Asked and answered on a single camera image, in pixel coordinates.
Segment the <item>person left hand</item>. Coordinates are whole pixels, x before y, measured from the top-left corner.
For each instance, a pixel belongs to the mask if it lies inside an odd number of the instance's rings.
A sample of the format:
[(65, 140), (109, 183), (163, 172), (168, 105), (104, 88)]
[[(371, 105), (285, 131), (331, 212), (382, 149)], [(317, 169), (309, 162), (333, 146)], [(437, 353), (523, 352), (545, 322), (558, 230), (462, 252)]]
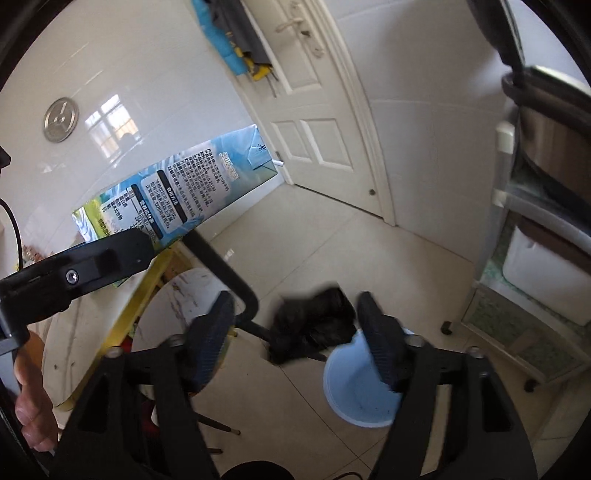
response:
[(21, 386), (15, 401), (15, 414), (21, 433), (30, 448), (48, 452), (58, 443), (58, 426), (53, 404), (44, 389), (41, 362), (44, 344), (34, 332), (19, 349), (14, 363), (14, 375)]

